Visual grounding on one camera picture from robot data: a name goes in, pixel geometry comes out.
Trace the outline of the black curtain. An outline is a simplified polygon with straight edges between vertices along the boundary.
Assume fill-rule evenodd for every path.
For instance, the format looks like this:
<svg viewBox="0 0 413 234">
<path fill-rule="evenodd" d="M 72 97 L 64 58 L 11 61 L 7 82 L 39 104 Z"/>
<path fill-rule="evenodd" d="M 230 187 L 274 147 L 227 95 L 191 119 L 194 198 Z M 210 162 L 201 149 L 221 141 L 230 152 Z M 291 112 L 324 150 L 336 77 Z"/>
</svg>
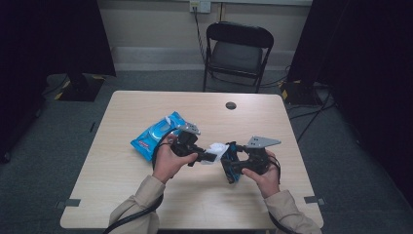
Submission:
<svg viewBox="0 0 413 234">
<path fill-rule="evenodd" d="M 331 87 L 413 206 L 413 0 L 313 0 L 288 79 Z"/>
<path fill-rule="evenodd" d="M 52 74 L 116 74 L 97 0 L 0 0 L 0 163 Z"/>
</svg>

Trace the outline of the person's left hand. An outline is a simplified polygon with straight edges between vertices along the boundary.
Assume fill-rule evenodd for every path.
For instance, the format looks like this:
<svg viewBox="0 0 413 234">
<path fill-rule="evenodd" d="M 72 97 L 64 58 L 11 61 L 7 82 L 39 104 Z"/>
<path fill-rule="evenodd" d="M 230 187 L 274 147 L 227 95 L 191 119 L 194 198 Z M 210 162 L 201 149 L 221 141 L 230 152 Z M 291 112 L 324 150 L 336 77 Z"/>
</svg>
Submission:
<svg viewBox="0 0 413 234">
<path fill-rule="evenodd" d="M 184 157 L 175 155 L 170 149 L 175 139 L 175 135 L 167 135 L 159 146 L 156 155 L 152 176 L 163 184 L 166 184 L 173 178 L 184 165 L 194 162 L 198 157 L 197 153 L 192 153 Z"/>
</svg>

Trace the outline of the blue wet wipes packet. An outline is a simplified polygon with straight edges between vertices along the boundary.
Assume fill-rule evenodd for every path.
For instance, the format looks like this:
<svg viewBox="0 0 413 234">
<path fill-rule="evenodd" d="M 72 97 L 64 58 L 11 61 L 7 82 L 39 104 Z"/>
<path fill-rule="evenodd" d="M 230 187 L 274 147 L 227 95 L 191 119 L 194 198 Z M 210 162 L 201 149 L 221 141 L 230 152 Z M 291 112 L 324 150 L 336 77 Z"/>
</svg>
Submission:
<svg viewBox="0 0 413 234">
<path fill-rule="evenodd" d="M 167 123 L 165 117 L 151 125 L 136 139 L 131 141 L 131 146 L 147 161 L 152 160 L 153 155 L 155 154 L 155 149 L 164 140 L 165 136 L 177 132 L 177 127 L 179 125 L 186 124 L 186 121 L 176 111 L 168 115 L 171 120 L 171 125 Z"/>
</svg>

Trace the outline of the grey tape piece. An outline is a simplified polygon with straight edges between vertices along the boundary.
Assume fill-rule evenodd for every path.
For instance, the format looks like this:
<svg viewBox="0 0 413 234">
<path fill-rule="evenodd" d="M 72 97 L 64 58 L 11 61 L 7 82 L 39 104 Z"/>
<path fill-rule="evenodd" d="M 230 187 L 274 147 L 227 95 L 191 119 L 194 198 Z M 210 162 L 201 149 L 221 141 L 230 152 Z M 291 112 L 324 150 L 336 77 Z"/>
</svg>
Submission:
<svg viewBox="0 0 413 234">
<path fill-rule="evenodd" d="M 64 201 L 58 201 L 56 203 L 56 208 L 64 210 L 66 207 L 78 207 L 80 202 L 80 199 L 66 199 Z"/>
<path fill-rule="evenodd" d="M 323 197 L 317 196 L 307 196 L 304 198 L 306 204 L 317 203 L 319 206 L 323 206 L 326 204 Z"/>
</svg>

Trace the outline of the black stand base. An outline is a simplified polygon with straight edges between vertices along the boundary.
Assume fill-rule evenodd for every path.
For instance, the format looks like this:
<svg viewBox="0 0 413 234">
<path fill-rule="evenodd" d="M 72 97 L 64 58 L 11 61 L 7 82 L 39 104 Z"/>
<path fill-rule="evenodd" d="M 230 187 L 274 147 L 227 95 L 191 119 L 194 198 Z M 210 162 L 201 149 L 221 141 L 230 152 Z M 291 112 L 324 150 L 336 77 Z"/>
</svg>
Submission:
<svg viewBox="0 0 413 234">
<path fill-rule="evenodd" d="M 68 81 L 61 87 L 55 100 L 93 102 L 104 81 L 105 79 L 99 75 L 68 74 Z"/>
<path fill-rule="evenodd" d="M 283 100 L 294 105 L 321 105 L 321 100 L 314 86 L 300 81 L 282 82 L 279 85 Z"/>
</svg>

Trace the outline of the white wall socket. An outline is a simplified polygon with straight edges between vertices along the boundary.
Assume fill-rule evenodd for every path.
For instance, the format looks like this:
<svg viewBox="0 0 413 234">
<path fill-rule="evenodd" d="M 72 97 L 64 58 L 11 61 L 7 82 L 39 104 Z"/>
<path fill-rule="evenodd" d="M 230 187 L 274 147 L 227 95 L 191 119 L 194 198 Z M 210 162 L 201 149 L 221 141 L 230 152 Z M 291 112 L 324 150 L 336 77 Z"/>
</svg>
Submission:
<svg viewBox="0 0 413 234">
<path fill-rule="evenodd" d="M 191 13 L 209 14 L 211 11 L 211 3 L 209 1 L 191 0 L 189 10 Z"/>
</svg>

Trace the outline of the person's right hand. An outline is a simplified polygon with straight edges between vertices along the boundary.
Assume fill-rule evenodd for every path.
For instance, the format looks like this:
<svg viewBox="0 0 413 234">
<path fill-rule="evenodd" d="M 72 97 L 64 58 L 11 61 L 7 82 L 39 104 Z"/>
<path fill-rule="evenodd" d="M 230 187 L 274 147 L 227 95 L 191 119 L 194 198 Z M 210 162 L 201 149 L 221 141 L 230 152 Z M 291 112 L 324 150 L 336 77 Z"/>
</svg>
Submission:
<svg viewBox="0 0 413 234">
<path fill-rule="evenodd" d="M 265 174 L 259 175 L 250 169 L 242 169 L 242 173 L 245 176 L 251 178 L 256 182 L 264 199 L 281 191 L 279 170 L 276 167 L 276 155 L 270 150 L 267 150 L 267 154 L 269 155 L 271 163 L 268 171 Z"/>
</svg>

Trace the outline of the black folding chair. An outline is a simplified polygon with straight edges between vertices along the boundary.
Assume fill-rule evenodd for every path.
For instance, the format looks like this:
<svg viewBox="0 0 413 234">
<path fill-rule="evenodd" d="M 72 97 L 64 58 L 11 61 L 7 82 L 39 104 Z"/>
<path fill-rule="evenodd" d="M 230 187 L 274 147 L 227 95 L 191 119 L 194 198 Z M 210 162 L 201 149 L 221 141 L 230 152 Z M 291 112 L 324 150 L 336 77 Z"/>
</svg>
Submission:
<svg viewBox="0 0 413 234">
<path fill-rule="evenodd" d="M 207 75 L 214 72 L 253 79 L 259 91 L 274 36 L 260 26 L 230 21 L 212 23 L 206 29 L 206 61 L 203 91 Z"/>
</svg>

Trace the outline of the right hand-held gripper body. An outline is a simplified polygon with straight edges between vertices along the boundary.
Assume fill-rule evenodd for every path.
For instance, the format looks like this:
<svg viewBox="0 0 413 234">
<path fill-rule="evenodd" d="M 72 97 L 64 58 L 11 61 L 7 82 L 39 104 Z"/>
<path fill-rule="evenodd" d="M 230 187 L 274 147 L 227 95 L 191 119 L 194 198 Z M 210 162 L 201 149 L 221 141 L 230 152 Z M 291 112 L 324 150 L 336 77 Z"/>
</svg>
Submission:
<svg viewBox="0 0 413 234">
<path fill-rule="evenodd" d="M 267 173 L 271 165 L 274 165 L 280 170 L 281 166 L 279 161 L 274 156 L 270 156 L 267 153 L 266 147 L 281 143 L 282 142 L 278 139 L 253 136 L 244 146 L 244 150 L 248 155 L 247 162 L 249 165 L 247 167 L 259 175 Z"/>
</svg>

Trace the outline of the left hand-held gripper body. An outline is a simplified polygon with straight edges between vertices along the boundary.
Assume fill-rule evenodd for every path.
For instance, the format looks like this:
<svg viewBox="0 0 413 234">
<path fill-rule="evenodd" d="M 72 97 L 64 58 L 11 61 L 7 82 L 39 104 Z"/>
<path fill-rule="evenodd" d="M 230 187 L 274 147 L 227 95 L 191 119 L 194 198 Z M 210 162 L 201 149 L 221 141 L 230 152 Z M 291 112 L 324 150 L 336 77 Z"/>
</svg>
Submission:
<svg viewBox="0 0 413 234">
<path fill-rule="evenodd" d="M 179 125 L 177 129 L 179 133 L 171 146 L 174 154 L 179 157 L 184 157 L 194 152 L 202 151 L 202 149 L 195 144 L 198 140 L 198 135 L 201 133 L 196 125 L 186 123 L 185 125 Z"/>
</svg>

